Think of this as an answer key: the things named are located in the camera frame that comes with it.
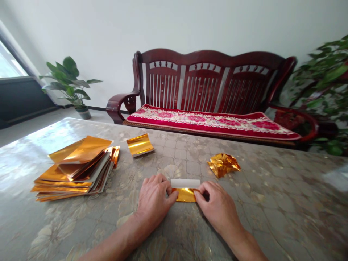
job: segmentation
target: red seat cushion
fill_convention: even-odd
[[[301,138],[301,135],[273,122],[262,112],[245,115],[192,112],[163,109],[145,104],[128,116],[127,122],[227,136],[271,140],[298,140]]]

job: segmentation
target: plant pot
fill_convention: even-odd
[[[84,120],[88,120],[88,119],[90,119],[92,117],[87,106],[82,108],[82,109],[75,109],[75,110],[79,113],[81,118],[84,119]]]

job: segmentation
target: table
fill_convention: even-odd
[[[155,152],[132,158],[125,140],[148,133]],[[86,135],[120,145],[106,191],[56,202],[35,201],[33,181],[47,157]],[[341,260],[347,245],[348,160],[122,125],[65,118],[0,149],[1,260],[76,260],[127,220],[142,181],[217,181],[235,200],[243,226],[270,260]],[[225,152],[242,168],[217,180],[206,161]],[[231,260],[196,203],[176,202],[129,260]]]

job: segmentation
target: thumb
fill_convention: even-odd
[[[177,200],[178,196],[179,196],[179,192],[178,191],[174,191],[172,194],[169,195],[169,197],[167,198],[169,206],[172,206],[175,203],[175,201]]]
[[[202,208],[202,206],[207,203],[205,198],[203,197],[203,195],[201,193],[199,193],[196,190],[193,193],[195,194],[196,201],[197,201],[198,205],[200,206],[200,208]]]

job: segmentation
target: floor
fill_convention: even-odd
[[[92,115],[92,121],[113,123],[110,116],[104,111],[95,111],[90,109],[90,113]],[[80,116],[74,108],[59,109],[31,120],[18,123],[6,129],[2,129],[0,130],[0,147],[3,147],[67,117],[80,119]]]

